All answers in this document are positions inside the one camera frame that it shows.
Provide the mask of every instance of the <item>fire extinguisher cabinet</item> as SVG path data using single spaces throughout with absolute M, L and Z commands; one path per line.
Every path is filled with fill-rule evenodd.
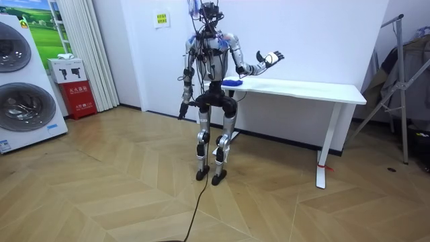
M 58 85 L 71 118 L 78 120 L 97 113 L 88 81 L 75 81 Z

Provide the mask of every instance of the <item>washing machine door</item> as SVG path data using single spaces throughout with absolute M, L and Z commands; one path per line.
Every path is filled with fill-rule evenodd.
M 12 131 L 31 131 L 44 127 L 55 115 L 54 98 L 29 83 L 0 86 L 0 127 Z
M 31 57 L 27 40 L 11 26 L 0 22 L 0 73 L 24 68 Z

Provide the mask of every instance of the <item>red tag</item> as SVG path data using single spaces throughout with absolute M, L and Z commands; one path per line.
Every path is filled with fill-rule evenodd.
M 329 166 L 327 166 L 327 165 L 318 165 L 318 167 L 320 167 L 320 168 L 325 168 L 325 169 L 327 169 L 327 170 L 329 170 L 329 171 L 335 171 L 333 168 L 331 168 L 331 167 L 329 167 Z

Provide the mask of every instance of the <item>wooden floor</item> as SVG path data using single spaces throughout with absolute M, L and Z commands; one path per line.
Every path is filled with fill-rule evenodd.
M 67 125 L 65 136 L 0 157 L 1 242 L 185 237 L 204 186 L 197 124 L 116 108 Z M 315 157 L 240 135 L 189 241 L 430 241 L 430 175 L 402 165 L 383 128 L 329 157 L 325 190 L 315 187 Z

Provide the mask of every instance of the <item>baseboard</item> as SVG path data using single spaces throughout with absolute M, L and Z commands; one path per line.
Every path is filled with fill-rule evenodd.
M 159 112 L 154 112 L 154 111 L 147 111 L 147 112 L 149 112 L 151 114 L 158 114 L 158 115 L 170 117 L 170 118 L 177 118 L 176 116 L 168 115 L 168 114 L 162 114 L 162 113 L 159 113 Z M 187 118 L 184 118 L 183 120 L 188 121 L 188 122 L 193 122 L 193 123 L 196 122 L 195 120 L 190 120 L 190 119 L 187 119 Z M 210 124 L 210 126 L 212 128 L 222 129 L 222 125 L 220 125 L 220 124 Z M 257 137 L 257 138 L 264 138 L 266 140 L 271 140 L 271 141 L 283 143 L 283 144 L 286 144 L 286 145 L 293 145 L 293 146 L 300 147 L 300 148 L 310 149 L 312 151 L 320 151 L 321 149 L 323 149 L 321 146 L 318 146 L 318 145 L 310 145 L 310 144 L 301 143 L 301 142 L 294 141 L 294 140 L 289 140 L 289 139 L 286 139 L 286 138 L 279 138 L 279 137 L 274 137 L 274 136 L 270 136 L 270 135 L 267 135 L 267 134 L 260 134 L 260 133 L 257 133 L 257 132 L 252 132 L 252 131 L 248 131 L 248 130 L 242 130 L 240 128 L 235 128 L 235 130 L 236 131 L 240 131 L 241 134 L 245 134 L 245 135 L 249 135 L 249 136 L 254 136 L 254 137 Z M 342 153 L 343 153 L 343 150 L 342 151 L 337 151 L 337 150 L 334 150 L 334 149 L 330 149 L 329 150 L 329 154 L 330 155 L 336 155 L 336 156 L 340 157 L 340 156 L 342 156 Z
M 357 122 L 357 123 L 362 123 L 363 121 L 364 121 L 363 118 L 352 118 L 351 120 L 351 122 Z M 370 120 L 368 124 L 375 125 L 375 126 L 382 126 L 382 127 L 390 127 L 390 123 L 375 121 L 375 120 Z
M 158 114 L 158 115 L 166 116 L 166 117 L 169 117 L 169 118 L 177 118 L 177 116 L 173 116 L 173 115 L 170 115 L 170 114 L 162 114 L 162 113 L 159 113 L 159 112 L 154 112 L 154 111 L 149 111 L 149 110 L 146 111 L 146 112 L 151 113 L 151 114 Z M 195 120 L 190 120 L 188 118 L 183 118 L 182 120 L 185 120 L 185 121 L 188 121 L 188 122 L 193 122 L 193 123 L 196 122 Z
M 136 106 L 133 106 L 133 105 L 120 104 L 120 106 L 123 106 L 123 107 L 126 107 L 126 108 L 132 108 L 132 109 L 134 109 L 134 110 L 142 111 L 142 108 L 140 108 L 140 107 L 136 107 Z

